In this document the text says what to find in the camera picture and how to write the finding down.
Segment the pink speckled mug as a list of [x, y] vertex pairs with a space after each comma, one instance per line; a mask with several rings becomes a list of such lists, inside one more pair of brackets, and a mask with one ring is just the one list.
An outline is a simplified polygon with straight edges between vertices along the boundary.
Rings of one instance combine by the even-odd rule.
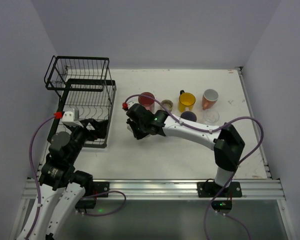
[[155, 96], [150, 92], [142, 92], [138, 97], [138, 103], [145, 107], [146, 110], [155, 112]]

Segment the beige speckled ceramic cup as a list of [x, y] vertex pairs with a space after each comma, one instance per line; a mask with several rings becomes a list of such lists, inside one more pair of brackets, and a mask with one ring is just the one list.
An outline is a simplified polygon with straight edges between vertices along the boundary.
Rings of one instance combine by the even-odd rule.
[[173, 106], [174, 106], [173, 102], [172, 102], [171, 100], [169, 100], [169, 99], [164, 99], [164, 100], [161, 102], [161, 104], [162, 104], [169, 112], [172, 111]]

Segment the translucent pink plastic cup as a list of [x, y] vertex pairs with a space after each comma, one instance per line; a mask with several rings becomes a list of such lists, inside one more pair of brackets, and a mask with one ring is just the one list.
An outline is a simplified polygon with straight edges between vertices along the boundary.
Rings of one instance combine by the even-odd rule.
[[184, 111], [180, 117], [182, 119], [188, 120], [188, 121], [192, 121], [192, 122], [196, 122], [197, 121], [197, 116], [194, 112], [192, 111]]

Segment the yellow mug black handle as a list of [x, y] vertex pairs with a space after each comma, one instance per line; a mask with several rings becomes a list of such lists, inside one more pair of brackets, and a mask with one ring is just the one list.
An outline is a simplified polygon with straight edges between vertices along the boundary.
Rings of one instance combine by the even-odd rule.
[[192, 93], [180, 90], [177, 107], [180, 113], [192, 111], [195, 103], [196, 97]]

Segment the clear glass cup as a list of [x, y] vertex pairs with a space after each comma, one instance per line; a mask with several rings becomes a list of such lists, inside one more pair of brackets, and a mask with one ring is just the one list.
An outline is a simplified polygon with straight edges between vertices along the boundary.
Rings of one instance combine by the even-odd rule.
[[203, 113], [203, 122], [207, 125], [216, 125], [220, 119], [218, 111], [207, 109]]

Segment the pink square mug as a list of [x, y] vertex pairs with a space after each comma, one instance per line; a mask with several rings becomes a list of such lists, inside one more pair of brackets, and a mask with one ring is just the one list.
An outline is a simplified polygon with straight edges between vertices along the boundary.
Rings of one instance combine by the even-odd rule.
[[219, 98], [219, 94], [214, 89], [207, 89], [204, 91], [202, 96], [202, 109], [208, 110], [214, 106]]

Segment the white hexagonal cup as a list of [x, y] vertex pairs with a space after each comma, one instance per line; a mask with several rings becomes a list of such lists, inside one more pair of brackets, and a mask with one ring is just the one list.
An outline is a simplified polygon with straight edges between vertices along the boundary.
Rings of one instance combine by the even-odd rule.
[[127, 125], [127, 129], [133, 134], [136, 140], [142, 140], [151, 136], [149, 133], [141, 131], [138, 127]]

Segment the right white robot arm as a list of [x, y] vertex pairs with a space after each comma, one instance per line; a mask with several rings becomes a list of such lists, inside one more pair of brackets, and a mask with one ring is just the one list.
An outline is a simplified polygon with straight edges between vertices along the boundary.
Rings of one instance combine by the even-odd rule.
[[232, 124], [226, 126], [204, 125], [158, 110], [152, 113], [139, 103], [122, 104], [134, 138], [147, 136], [176, 137], [200, 144], [214, 152], [217, 172], [214, 184], [228, 188], [245, 147], [245, 142]]

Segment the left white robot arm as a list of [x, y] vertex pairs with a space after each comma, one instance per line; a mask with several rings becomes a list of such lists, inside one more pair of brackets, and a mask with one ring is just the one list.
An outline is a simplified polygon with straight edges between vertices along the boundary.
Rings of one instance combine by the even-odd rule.
[[62, 123], [69, 131], [57, 132], [50, 140], [35, 180], [37, 196], [19, 240], [55, 240], [80, 198], [93, 193], [92, 175], [76, 170], [74, 163], [86, 142], [106, 138], [109, 121], [63, 118]]

